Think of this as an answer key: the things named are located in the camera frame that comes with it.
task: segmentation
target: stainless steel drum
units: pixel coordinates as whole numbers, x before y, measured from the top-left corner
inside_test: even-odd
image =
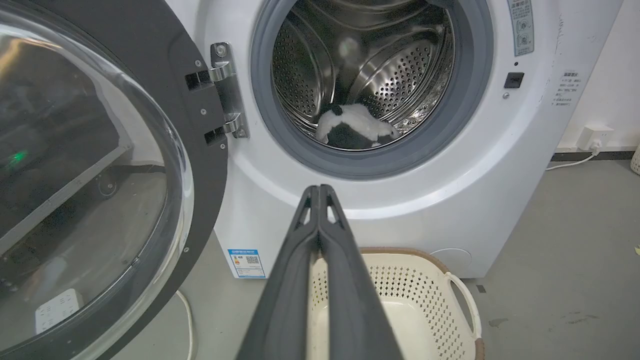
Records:
[[[282,108],[309,137],[322,105],[360,103],[400,140],[429,121],[453,62],[449,14],[425,1],[299,0],[280,28],[272,74]]]

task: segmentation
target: white cable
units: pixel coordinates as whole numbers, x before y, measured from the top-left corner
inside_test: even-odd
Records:
[[[176,290],[176,295],[182,300],[184,304],[184,309],[187,311],[187,323],[189,324],[189,352],[187,353],[187,360],[193,360],[193,348],[195,347],[195,339],[193,333],[195,332],[193,327],[193,316],[191,315],[191,306],[189,306],[189,302],[187,298],[180,292],[180,290]]]
[[[556,165],[556,166],[554,166],[554,167],[549,167],[549,168],[546,168],[546,169],[545,169],[545,171],[549,171],[549,170],[553,170],[553,169],[555,169],[555,168],[561,168],[561,167],[572,167],[572,166],[574,166],[574,165],[578,165],[578,164],[581,164],[581,163],[585,163],[585,162],[587,162],[587,161],[589,161],[589,160],[591,160],[591,159],[595,158],[598,154],[600,154],[600,146],[601,146],[601,142],[600,142],[600,140],[596,140],[596,141],[594,141],[594,142],[591,144],[591,147],[590,147],[590,149],[591,149],[591,156],[589,156],[588,158],[586,158],[586,159],[584,159],[584,160],[577,161],[577,162],[575,162],[575,163],[563,164],[563,165]]]
[[[553,169],[555,169],[555,168],[561,168],[561,167],[572,167],[572,166],[574,166],[574,165],[578,165],[578,164],[581,164],[581,163],[585,163],[585,162],[587,162],[587,161],[589,161],[589,160],[593,159],[594,157],[595,157],[595,155],[591,155],[591,156],[589,156],[588,158],[586,158],[586,159],[584,159],[584,160],[580,160],[580,161],[578,161],[578,162],[576,162],[576,163],[570,163],[570,164],[564,164],[564,165],[556,165],[556,166],[554,166],[554,167],[547,168],[547,169],[546,169],[546,171],[547,171],[547,170],[553,170]]]

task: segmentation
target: warning label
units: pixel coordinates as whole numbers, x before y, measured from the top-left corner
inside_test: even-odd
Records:
[[[265,278],[258,250],[227,249],[238,277]]]
[[[584,86],[582,74],[576,70],[565,70],[560,77],[552,106],[570,106],[582,93]]]
[[[531,0],[507,0],[513,27],[515,56],[533,53],[533,10]]]

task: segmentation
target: metal hinge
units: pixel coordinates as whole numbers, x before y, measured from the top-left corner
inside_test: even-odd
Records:
[[[195,65],[201,67],[201,61]],[[244,116],[244,104],[240,95],[236,67],[231,53],[231,47],[226,42],[217,42],[211,46],[211,65],[213,68],[192,74],[192,86],[216,84],[218,97],[225,112],[225,125],[222,132],[233,134],[234,138],[249,138],[249,127]]]

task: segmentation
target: front-load washing machine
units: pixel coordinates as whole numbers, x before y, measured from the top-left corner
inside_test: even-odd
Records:
[[[310,184],[359,246],[482,277],[620,4],[3,2],[0,357],[112,356],[213,229],[234,276],[268,276]],[[397,136],[318,140],[331,104]]]

